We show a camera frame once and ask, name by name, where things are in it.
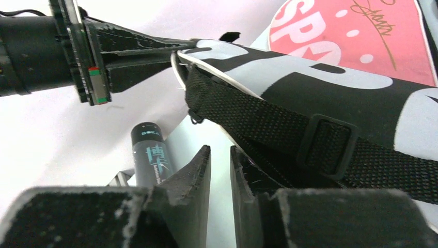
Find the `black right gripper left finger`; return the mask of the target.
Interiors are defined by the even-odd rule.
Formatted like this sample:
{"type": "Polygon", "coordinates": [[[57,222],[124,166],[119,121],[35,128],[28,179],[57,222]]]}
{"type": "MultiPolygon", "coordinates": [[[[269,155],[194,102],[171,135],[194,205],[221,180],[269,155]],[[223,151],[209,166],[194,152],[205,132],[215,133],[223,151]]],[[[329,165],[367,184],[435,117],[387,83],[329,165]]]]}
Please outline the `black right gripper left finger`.
{"type": "Polygon", "coordinates": [[[1,221],[1,247],[205,247],[211,149],[165,182],[141,187],[35,187],[1,221]]]}

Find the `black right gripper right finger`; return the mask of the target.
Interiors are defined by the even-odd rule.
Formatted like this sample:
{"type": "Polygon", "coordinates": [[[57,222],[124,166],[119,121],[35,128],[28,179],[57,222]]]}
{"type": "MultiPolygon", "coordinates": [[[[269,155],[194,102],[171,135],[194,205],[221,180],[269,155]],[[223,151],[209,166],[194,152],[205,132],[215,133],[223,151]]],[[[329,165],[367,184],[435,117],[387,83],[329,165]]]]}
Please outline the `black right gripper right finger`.
{"type": "Polygon", "coordinates": [[[437,247],[437,233],[397,190],[287,189],[230,149],[237,247],[437,247]]]}

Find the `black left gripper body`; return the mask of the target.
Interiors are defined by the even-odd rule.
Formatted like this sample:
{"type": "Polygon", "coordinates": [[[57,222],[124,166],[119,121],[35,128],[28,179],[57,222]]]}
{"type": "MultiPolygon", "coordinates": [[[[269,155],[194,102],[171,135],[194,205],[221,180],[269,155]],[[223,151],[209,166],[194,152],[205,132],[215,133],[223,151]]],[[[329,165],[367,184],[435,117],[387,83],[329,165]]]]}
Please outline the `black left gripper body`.
{"type": "Polygon", "coordinates": [[[111,102],[93,22],[81,13],[77,1],[49,1],[49,5],[80,101],[91,106],[111,102]]]}

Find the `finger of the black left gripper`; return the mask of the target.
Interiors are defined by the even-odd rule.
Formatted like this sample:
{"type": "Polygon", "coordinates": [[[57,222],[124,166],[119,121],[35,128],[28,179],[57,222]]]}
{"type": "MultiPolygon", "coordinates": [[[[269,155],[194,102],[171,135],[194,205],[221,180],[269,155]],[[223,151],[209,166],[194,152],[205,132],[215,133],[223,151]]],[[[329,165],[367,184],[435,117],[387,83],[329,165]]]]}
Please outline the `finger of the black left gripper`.
{"type": "Polygon", "coordinates": [[[172,52],[192,49],[196,42],[147,35],[113,23],[84,19],[97,53],[118,57],[165,57],[172,52]]]}
{"type": "Polygon", "coordinates": [[[171,67],[169,56],[104,56],[109,92],[121,93],[171,67]]]}

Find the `black shuttlecock tube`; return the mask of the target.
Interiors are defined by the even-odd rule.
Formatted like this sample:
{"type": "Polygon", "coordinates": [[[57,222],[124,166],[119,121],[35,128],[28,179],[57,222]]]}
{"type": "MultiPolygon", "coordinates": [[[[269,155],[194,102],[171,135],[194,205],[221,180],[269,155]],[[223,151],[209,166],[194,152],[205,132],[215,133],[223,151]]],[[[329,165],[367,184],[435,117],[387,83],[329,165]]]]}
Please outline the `black shuttlecock tube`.
{"type": "Polygon", "coordinates": [[[153,122],[137,124],[131,131],[136,185],[152,188],[174,173],[161,128],[153,122]]]}

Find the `black racket cover bag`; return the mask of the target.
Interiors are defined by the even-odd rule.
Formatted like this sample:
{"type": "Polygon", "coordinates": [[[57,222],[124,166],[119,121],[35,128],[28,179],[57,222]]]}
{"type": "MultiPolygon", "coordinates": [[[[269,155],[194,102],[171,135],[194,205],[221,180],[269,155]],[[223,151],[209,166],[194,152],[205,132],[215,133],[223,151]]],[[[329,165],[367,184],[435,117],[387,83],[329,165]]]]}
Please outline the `black racket cover bag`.
{"type": "Polygon", "coordinates": [[[172,52],[208,120],[283,187],[397,189],[437,224],[437,88],[216,40],[172,52]]]}

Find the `pink racket cover bag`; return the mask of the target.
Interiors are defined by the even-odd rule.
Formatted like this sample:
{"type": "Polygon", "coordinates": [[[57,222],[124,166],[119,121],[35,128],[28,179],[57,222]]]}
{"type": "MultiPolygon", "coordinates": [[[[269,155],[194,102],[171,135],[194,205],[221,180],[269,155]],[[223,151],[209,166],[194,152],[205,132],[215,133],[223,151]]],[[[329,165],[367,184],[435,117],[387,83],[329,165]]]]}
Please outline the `pink racket cover bag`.
{"type": "Polygon", "coordinates": [[[286,1],[270,50],[429,86],[437,85],[417,1],[286,1]]]}

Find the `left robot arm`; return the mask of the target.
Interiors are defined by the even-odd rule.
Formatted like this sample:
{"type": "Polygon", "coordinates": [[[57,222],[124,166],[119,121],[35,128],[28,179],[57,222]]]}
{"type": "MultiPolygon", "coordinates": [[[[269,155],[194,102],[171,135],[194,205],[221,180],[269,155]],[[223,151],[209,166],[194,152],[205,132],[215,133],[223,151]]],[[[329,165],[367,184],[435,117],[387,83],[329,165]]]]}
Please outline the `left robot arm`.
{"type": "Polygon", "coordinates": [[[76,1],[50,8],[1,13],[1,96],[74,86],[81,102],[105,104],[195,46],[92,18],[76,1]]]}

